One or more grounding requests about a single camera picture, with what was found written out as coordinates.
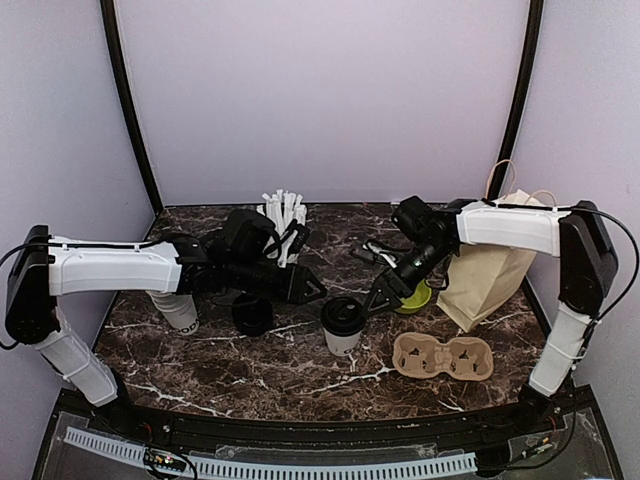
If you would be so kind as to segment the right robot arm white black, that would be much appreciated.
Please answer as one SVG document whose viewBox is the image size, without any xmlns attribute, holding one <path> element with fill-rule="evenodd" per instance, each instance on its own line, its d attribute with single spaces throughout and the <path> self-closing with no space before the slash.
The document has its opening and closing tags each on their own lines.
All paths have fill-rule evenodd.
<svg viewBox="0 0 640 480">
<path fill-rule="evenodd" d="M 557 313 L 526 386 L 535 395 L 510 413 L 517 432 L 534 432 L 549 416 L 542 397 L 557 393 L 617 304 L 609 294 L 619 260 L 606 225 L 621 227 L 622 222 L 586 200 L 551 207 L 456 199 L 434 207 L 417 196 L 402 200 L 392 221 L 412 246 L 373 281 L 362 307 L 366 318 L 400 307 L 437 265 L 464 246 L 507 247 L 556 259 Z"/>
</svg>

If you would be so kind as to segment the stack of white paper cups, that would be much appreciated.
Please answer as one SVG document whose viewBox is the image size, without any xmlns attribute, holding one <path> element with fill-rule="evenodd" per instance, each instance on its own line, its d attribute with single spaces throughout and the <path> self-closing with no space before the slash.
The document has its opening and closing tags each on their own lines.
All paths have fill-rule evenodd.
<svg viewBox="0 0 640 480">
<path fill-rule="evenodd" d="M 191 295 L 156 291 L 148 291 L 147 295 L 176 333 L 189 336 L 198 330 L 199 319 Z"/>
</svg>

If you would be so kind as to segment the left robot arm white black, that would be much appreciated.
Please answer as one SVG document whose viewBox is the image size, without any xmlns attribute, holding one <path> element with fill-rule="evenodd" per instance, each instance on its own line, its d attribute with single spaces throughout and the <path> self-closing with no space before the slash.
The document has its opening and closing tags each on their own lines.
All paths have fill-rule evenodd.
<svg viewBox="0 0 640 480">
<path fill-rule="evenodd" d="M 95 407 L 120 436 L 141 427 L 140 412 L 124 399 L 115 372 L 101 362 L 66 321 L 59 297 L 91 291 L 148 291 L 171 299 L 239 290 L 260 299 L 305 305 L 326 296 L 313 272 L 284 268 L 263 250 L 264 233 L 229 240 L 221 231 L 201 238 L 175 234 L 146 243 L 88 242 L 33 227 L 11 250 L 5 328 L 16 344 L 30 345 Z"/>
</svg>

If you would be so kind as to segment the black coffee cup lid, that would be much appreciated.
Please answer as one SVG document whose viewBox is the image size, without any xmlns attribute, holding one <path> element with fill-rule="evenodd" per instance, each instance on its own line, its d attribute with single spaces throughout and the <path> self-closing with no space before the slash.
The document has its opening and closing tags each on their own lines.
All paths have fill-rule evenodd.
<svg viewBox="0 0 640 480">
<path fill-rule="evenodd" d="M 354 335 L 366 324 L 361 303 L 347 296 L 328 300 L 321 309 L 320 320 L 323 328 L 336 336 Z"/>
</svg>

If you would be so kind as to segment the white paper coffee cup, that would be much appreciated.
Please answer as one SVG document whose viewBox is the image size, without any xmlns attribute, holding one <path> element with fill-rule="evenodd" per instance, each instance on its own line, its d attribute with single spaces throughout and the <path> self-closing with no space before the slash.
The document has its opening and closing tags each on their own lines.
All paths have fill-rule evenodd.
<svg viewBox="0 0 640 480">
<path fill-rule="evenodd" d="M 353 332 L 336 332 L 326 327 L 323 328 L 326 346 L 331 354 L 338 357 L 346 357 L 356 348 L 362 330 Z"/>
</svg>

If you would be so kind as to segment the stack of black lids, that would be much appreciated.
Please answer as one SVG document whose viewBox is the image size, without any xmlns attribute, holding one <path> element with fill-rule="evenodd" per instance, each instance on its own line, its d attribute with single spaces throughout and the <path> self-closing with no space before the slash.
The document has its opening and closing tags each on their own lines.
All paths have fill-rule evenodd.
<svg viewBox="0 0 640 480">
<path fill-rule="evenodd" d="M 271 302 L 247 293 L 233 301 L 231 316 L 238 332 L 248 337 L 265 334 L 272 328 L 274 321 Z"/>
</svg>

